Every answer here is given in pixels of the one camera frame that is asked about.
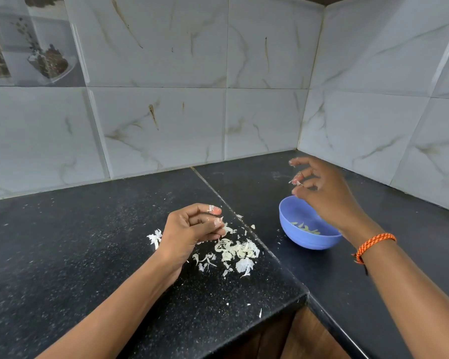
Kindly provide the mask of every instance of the braided orange bracelet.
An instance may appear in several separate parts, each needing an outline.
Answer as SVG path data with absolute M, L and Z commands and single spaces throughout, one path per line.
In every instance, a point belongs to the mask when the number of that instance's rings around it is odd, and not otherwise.
M 366 249 L 375 245 L 377 242 L 383 241 L 385 239 L 392 239 L 393 241 L 396 242 L 396 237 L 394 235 L 392 235 L 391 233 L 378 234 L 378 235 L 372 237 L 371 239 L 368 239 L 367 241 L 365 241 L 361 245 L 361 247 L 359 247 L 358 251 L 355 254 L 353 254 L 353 256 L 356 257 L 355 262 L 363 265 L 364 262 L 362 261 L 361 256 L 364 254 L 364 252 L 366 252 Z

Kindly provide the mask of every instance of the backsplash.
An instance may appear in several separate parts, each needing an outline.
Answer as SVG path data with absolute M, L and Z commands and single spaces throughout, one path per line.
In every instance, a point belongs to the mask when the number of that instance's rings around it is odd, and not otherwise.
M 298 148 L 449 209 L 449 0 L 327 6 Z
M 0 198 L 295 148 L 323 11 L 0 0 Z

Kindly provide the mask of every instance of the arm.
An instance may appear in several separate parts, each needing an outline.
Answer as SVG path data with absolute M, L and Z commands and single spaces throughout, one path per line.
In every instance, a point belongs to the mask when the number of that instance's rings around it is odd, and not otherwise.
M 168 216 L 154 254 L 100 306 L 45 350 L 39 359 L 115 358 L 148 310 L 171 286 L 200 241 L 224 235 L 220 208 L 194 204 Z
M 293 182 L 303 181 L 293 194 L 306 200 L 358 249 L 384 233 L 357 204 L 337 169 L 314 157 L 298 157 L 292 166 L 309 164 Z M 389 239 L 373 245 L 361 257 L 407 347 L 415 358 L 449 358 L 449 297 Z

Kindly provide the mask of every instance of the black granite countertop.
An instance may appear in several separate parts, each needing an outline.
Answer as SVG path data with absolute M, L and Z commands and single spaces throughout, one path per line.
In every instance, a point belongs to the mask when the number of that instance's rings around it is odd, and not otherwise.
M 354 358 L 410 358 L 370 277 L 353 262 L 354 248 L 342 240 L 325 251 L 293 243 L 282 232 L 278 205 L 291 194 L 298 171 L 287 151 L 197 167 L 203 178 L 261 241 L 309 289 L 309 305 Z M 359 204 L 449 295 L 449 211 L 344 170 Z
M 241 226 L 191 169 L 0 200 L 0 358 L 46 349 L 150 257 L 146 236 L 169 212 L 197 201 Z M 120 357 L 201 358 L 305 304 L 303 284 L 265 249 L 250 277 L 223 271 L 185 263 Z

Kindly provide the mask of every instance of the hand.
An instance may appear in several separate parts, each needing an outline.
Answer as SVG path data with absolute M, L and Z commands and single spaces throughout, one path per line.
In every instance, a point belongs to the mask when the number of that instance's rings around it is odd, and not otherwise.
M 168 215 L 156 252 L 178 271 L 176 278 L 197 242 L 218 239 L 226 233 L 225 224 L 212 214 L 221 214 L 221 209 L 208 204 L 193 204 Z
M 302 182 L 292 194 L 304 199 L 318 215 L 338 229 L 355 247 L 383 233 L 383 229 L 362 210 L 354 199 L 341 173 L 332 165 L 316 157 L 297 157 L 291 166 L 309 164 L 298 172 L 292 182 Z

